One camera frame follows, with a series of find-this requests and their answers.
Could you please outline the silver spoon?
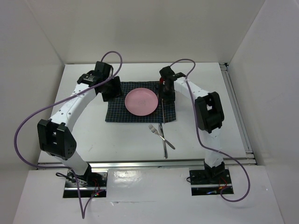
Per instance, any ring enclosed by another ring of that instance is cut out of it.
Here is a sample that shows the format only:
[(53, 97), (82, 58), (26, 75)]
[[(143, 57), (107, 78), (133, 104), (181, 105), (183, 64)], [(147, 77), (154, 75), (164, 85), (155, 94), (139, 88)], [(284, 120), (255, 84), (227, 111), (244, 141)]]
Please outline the silver spoon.
[(164, 109), (164, 99), (161, 99), (162, 114), (163, 114), (163, 123), (165, 124), (165, 109)]

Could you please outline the dark checked cloth napkin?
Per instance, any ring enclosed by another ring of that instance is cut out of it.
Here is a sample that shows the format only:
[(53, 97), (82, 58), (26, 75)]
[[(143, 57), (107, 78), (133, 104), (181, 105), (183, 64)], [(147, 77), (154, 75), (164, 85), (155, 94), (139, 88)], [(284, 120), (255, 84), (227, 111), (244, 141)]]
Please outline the dark checked cloth napkin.
[[(158, 105), (157, 109), (147, 116), (136, 116), (131, 114), (125, 107), (125, 97), (133, 89), (147, 88), (158, 94), (158, 81), (148, 82), (121, 82), (123, 96), (116, 98), (108, 103), (108, 109), (105, 121), (113, 123), (163, 123), (162, 106)], [(175, 103), (165, 103), (166, 123), (176, 120)]]

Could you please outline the pink plate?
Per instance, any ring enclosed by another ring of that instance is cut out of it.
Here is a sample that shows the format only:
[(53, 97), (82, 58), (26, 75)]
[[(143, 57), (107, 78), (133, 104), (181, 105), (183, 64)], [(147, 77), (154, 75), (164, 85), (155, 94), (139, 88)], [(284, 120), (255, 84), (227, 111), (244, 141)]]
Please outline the pink plate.
[(147, 88), (131, 90), (125, 97), (125, 107), (133, 115), (147, 116), (158, 106), (157, 95)]

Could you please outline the silver knife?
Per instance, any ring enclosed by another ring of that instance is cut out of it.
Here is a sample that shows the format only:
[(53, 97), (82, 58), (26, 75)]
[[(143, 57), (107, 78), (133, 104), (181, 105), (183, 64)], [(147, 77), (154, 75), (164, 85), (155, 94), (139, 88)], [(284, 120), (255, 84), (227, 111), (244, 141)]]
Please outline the silver knife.
[[(160, 135), (162, 137), (164, 137), (163, 126), (162, 126), (161, 123), (159, 123), (158, 129), (159, 129)], [(167, 159), (168, 158), (168, 152), (167, 152), (166, 142), (164, 140), (163, 140), (163, 148), (164, 148), (164, 158)]]

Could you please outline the silver fork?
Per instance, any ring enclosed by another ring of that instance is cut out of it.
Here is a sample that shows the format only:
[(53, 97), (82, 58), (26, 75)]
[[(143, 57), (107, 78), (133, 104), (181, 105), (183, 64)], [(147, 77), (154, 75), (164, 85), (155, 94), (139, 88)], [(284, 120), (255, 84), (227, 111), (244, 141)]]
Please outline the silver fork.
[(152, 125), (149, 124), (149, 129), (156, 134), (157, 136), (159, 136), (166, 144), (168, 144), (173, 150), (175, 150), (176, 148), (168, 141), (166, 140), (159, 132), (158, 130)]

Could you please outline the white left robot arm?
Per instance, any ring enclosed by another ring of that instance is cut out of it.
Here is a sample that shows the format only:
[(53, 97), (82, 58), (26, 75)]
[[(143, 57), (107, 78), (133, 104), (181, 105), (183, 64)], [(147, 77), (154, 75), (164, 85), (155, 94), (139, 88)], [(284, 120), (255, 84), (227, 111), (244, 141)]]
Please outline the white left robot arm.
[(48, 120), (41, 119), (37, 124), (40, 149), (70, 167), (81, 186), (92, 185), (101, 176), (92, 172), (90, 164), (76, 151), (72, 131), (84, 109), (98, 94), (105, 102), (122, 96), (120, 78), (113, 76), (113, 71), (112, 65), (96, 62), (93, 70), (79, 77), (72, 98)]

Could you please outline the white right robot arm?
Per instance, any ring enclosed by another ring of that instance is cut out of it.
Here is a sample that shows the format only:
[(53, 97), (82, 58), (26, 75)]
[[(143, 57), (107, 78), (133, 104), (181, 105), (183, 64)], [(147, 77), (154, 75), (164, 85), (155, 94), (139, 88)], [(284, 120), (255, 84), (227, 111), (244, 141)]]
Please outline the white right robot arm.
[(175, 101), (176, 92), (192, 100), (201, 146), (206, 150), (204, 173), (198, 175), (198, 181), (216, 183), (225, 171), (223, 156), (220, 154), (220, 128), (224, 121), (224, 112), (219, 94), (200, 88), (188, 80), (185, 74), (175, 73), (170, 66), (162, 68), (159, 73), (160, 100), (172, 103)]

